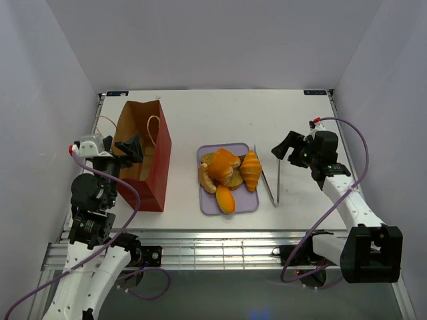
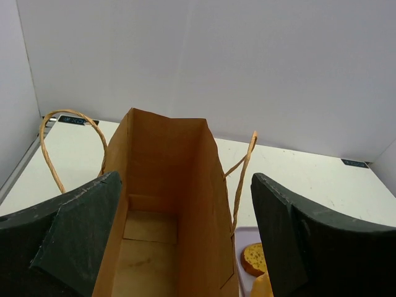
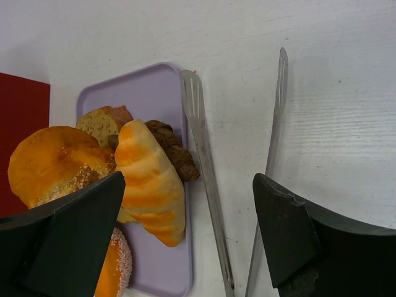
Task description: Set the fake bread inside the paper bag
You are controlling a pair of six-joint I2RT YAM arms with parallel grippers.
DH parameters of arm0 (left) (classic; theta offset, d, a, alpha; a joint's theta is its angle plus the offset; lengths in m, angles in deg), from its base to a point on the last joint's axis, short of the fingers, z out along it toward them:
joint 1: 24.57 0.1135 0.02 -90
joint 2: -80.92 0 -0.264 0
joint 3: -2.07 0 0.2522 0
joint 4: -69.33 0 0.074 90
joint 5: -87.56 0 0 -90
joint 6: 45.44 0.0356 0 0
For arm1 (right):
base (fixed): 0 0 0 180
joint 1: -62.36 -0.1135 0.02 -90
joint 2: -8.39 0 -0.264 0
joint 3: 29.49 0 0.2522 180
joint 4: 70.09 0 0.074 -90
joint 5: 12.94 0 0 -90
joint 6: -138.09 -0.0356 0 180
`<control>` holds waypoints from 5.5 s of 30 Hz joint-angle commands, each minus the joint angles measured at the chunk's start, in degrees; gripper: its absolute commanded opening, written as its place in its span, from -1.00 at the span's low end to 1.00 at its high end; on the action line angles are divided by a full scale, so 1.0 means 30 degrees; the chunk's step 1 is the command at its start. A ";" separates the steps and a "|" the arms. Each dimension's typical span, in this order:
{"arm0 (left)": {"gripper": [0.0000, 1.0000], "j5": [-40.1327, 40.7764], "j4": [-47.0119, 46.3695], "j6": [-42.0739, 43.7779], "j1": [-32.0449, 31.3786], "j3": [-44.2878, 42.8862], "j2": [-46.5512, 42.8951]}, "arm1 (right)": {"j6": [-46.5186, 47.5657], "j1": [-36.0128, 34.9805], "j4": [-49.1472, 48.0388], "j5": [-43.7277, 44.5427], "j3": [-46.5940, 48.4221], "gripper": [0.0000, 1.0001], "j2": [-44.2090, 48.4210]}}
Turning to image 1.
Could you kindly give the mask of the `red paper bag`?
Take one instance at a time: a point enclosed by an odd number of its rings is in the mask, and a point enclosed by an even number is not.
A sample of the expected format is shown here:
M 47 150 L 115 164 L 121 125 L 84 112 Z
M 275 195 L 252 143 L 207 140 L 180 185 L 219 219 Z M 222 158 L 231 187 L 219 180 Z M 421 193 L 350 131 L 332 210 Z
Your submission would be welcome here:
M 122 169 L 119 177 L 139 193 L 140 211 L 162 212 L 165 207 L 171 137 L 158 100 L 126 101 L 122 106 L 101 109 L 99 129 L 112 135 L 114 142 L 125 142 L 136 133 L 143 151 L 143 162 Z

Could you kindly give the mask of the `striped orange croissant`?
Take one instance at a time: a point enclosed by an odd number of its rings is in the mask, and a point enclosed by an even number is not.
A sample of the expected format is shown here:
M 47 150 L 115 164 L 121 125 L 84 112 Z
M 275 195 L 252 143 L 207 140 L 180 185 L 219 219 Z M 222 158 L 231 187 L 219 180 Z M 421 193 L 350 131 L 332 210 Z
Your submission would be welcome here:
M 249 192 L 255 192 L 262 174 L 262 165 L 258 156 L 250 150 L 240 165 L 240 173 Z

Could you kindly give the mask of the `metal kitchen tongs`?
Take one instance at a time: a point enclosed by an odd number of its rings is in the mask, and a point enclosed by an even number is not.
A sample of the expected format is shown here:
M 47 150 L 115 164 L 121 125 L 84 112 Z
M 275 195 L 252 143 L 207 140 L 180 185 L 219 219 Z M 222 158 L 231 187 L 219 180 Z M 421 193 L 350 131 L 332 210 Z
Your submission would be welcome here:
M 270 198 L 270 201 L 273 205 L 273 207 L 277 208 L 278 205 L 280 204 L 280 178 L 281 178 L 281 163 L 282 161 L 280 159 L 277 160 L 277 184 L 276 184 L 276 194 L 274 195 L 272 193 L 272 189 L 270 187 L 270 184 L 268 183 L 268 179 L 264 173 L 264 170 L 261 171 L 261 178 L 262 181 L 264 182 L 264 185 L 266 186 L 266 190 L 268 192 L 268 196 Z

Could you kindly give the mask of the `brown seeded bread slice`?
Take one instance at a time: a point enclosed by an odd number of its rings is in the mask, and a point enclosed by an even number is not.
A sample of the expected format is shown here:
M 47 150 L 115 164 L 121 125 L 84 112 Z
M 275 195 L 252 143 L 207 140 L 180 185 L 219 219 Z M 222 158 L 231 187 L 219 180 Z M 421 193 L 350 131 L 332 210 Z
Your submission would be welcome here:
M 225 184 L 225 186 L 230 190 L 236 190 L 244 182 L 243 177 L 241 176 L 240 170 L 235 169 L 233 175 L 230 177 L 230 180 Z

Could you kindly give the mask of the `large orange bread loaf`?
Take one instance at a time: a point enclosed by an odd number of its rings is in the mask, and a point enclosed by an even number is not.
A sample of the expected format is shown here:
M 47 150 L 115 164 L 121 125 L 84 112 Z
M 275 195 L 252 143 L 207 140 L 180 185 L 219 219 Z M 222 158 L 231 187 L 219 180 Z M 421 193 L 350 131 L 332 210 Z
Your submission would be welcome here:
M 216 151 L 208 165 L 207 175 L 220 182 L 222 185 L 227 185 L 234 170 L 240 166 L 240 158 L 235 156 L 232 152 L 220 148 Z

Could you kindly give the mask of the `pale curved bread roll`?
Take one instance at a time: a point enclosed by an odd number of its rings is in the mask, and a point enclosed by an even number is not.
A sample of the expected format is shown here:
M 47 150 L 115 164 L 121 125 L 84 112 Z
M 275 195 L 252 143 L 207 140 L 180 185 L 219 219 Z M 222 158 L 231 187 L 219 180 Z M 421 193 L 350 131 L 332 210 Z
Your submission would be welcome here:
M 214 182 L 211 180 L 211 178 L 207 174 L 208 165 L 207 163 L 202 163 L 198 168 L 198 179 L 200 185 L 204 188 L 206 192 L 209 194 L 215 194 L 217 191 L 216 186 L 214 185 Z

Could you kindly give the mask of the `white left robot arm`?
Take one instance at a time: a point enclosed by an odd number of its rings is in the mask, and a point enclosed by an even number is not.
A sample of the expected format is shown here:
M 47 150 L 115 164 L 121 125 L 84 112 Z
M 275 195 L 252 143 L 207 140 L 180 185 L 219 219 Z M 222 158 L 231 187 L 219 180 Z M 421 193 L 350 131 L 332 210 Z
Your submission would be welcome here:
M 69 153 L 85 169 L 71 184 L 72 226 L 67 256 L 53 300 L 44 319 L 96 319 L 118 276 L 137 265 L 137 238 L 120 231 L 111 236 L 117 187 L 138 192 L 119 178 L 120 171 L 142 163 L 139 134 L 113 141 L 99 134 L 81 137 Z

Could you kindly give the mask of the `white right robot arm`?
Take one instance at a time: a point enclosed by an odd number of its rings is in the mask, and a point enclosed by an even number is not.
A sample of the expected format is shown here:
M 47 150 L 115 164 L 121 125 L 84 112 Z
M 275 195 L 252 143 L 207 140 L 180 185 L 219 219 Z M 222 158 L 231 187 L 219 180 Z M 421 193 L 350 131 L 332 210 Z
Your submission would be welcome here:
M 288 149 L 293 150 L 288 157 L 292 165 L 311 170 L 312 179 L 333 203 L 330 211 L 340 214 L 348 236 L 341 239 L 327 231 L 317 232 L 316 223 L 295 246 L 284 267 L 301 252 L 310 265 L 323 258 L 337 265 L 348 283 L 397 282 L 403 234 L 377 217 L 357 192 L 350 171 L 338 162 L 338 136 L 325 130 L 308 136 L 291 131 L 272 153 L 282 160 Z

